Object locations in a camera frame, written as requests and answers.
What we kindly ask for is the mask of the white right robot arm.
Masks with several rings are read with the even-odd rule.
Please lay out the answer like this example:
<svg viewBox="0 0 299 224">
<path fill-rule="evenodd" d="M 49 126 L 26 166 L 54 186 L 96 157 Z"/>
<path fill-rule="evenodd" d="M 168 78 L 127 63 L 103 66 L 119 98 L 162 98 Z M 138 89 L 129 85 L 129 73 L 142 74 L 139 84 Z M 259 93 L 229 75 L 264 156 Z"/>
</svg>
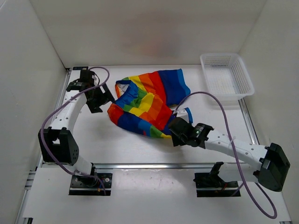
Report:
<svg viewBox="0 0 299 224">
<path fill-rule="evenodd" d="M 278 144 L 252 145 L 243 141 L 230 141 L 211 126 L 198 123 L 192 126 L 182 118 L 169 124 L 174 146 L 192 146 L 217 151 L 246 163 L 242 168 L 246 181 L 261 184 L 268 190 L 280 192 L 290 168 L 290 163 Z"/>
</svg>

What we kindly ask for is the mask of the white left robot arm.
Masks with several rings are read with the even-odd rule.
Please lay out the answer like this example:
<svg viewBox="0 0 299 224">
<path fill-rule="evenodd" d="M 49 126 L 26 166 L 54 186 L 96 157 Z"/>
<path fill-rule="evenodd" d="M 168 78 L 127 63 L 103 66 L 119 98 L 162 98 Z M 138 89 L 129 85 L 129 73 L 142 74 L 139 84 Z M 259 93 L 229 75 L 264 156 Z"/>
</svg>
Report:
<svg viewBox="0 0 299 224">
<path fill-rule="evenodd" d="M 102 113 L 101 106 L 115 102 L 107 80 L 101 81 L 94 70 L 80 70 L 79 77 L 66 87 L 62 105 L 46 118 L 38 133 L 43 160 L 57 164 L 70 175 L 82 176 L 88 187 L 96 185 L 98 175 L 94 164 L 80 156 L 73 129 L 84 106 L 90 113 Z"/>
</svg>

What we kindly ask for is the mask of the rainbow striped shorts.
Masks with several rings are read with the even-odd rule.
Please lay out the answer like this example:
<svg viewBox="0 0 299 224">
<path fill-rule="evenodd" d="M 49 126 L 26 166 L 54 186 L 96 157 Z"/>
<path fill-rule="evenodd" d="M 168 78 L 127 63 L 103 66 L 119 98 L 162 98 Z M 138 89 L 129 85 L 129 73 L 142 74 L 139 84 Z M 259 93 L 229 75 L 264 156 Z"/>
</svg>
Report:
<svg viewBox="0 0 299 224">
<path fill-rule="evenodd" d="M 168 124 L 178 115 L 171 108 L 191 93 L 182 69 L 158 70 L 115 83 L 117 99 L 107 111 L 118 127 L 151 138 L 171 137 Z"/>
</svg>

